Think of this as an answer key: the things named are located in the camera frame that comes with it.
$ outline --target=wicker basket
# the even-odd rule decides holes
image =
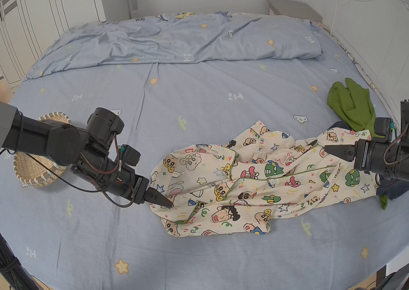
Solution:
[[[55,121],[64,122],[71,124],[71,120],[67,115],[61,112],[49,113],[40,117],[39,121],[44,121],[46,119],[53,119]],[[54,163],[53,161],[42,157],[32,155],[41,162],[44,166],[47,166],[49,170],[52,170],[58,176],[61,176],[66,170],[66,166],[60,166]],[[37,187],[47,186],[52,184],[57,177],[51,174],[48,170],[38,164],[35,160],[31,159],[24,153],[17,153],[14,155],[13,160],[14,173],[17,178],[21,181],[23,186],[33,185]]]

